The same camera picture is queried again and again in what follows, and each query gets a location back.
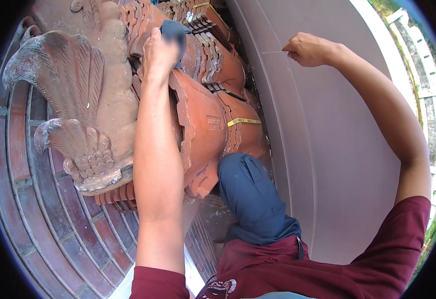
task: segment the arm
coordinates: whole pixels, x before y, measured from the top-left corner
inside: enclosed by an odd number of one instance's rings
[[[177,56],[178,46],[162,40],[160,30],[153,28],[143,46],[133,183],[140,219],[136,265],[184,274],[184,168],[168,98]]]
[[[429,199],[429,149],[424,133],[392,81],[346,46],[308,33],[298,33],[283,51],[290,51],[288,56],[304,67],[335,67],[364,99],[389,147],[401,162],[394,205],[415,195]]]

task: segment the maroon t-shirt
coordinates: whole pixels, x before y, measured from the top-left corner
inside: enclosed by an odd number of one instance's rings
[[[369,247],[349,265],[298,260],[296,237],[268,246],[240,240],[223,249],[216,280],[197,298],[255,298],[289,291],[311,298],[398,298],[419,259],[429,221],[430,201],[414,196],[389,212]],[[185,277],[176,272],[135,267],[130,298],[189,298]]]

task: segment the t-shirt logo print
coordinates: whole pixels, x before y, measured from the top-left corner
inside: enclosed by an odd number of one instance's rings
[[[225,299],[228,297],[236,289],[236,280],[230,279],[225,282],[222,281],[214,281],[212,282],[207,290],[213,295],[226,293]]]

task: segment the hand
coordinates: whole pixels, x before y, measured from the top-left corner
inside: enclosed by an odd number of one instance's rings
[[[318,67],[329,65],[336,52],[343,45],[309,33],[297,33],[289,39],[282,51],[289,51],[288,57],[297,61],[303,67]]]
[[[178,45],[161,38],[160,29],[151,29],[151,36],[143,45],[143,76],[153,78],[168,78],[178,61]]]

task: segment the feather-like carving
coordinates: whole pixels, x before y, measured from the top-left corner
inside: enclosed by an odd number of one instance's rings
[[[58,117],[96,125],[105,59],[83,35],[49,31],[33,37],[7,63],[2,82],[12,89],[19,80],[34,85]]]
[[[83,9],[83,23],[89,28],[102,30],[102,17],[96,0],[73,0],[70,4],[72,12]]]
[[[94,128],[87,128],[87,146],[92,152],[96,152],[98,146],[98,133]]]
[[[78,120],[53,118],[37,127],[34,144],[39,152],[54,147],[65,157],[64,169],[76,182],[94,179],[112,168],[110,139]]]

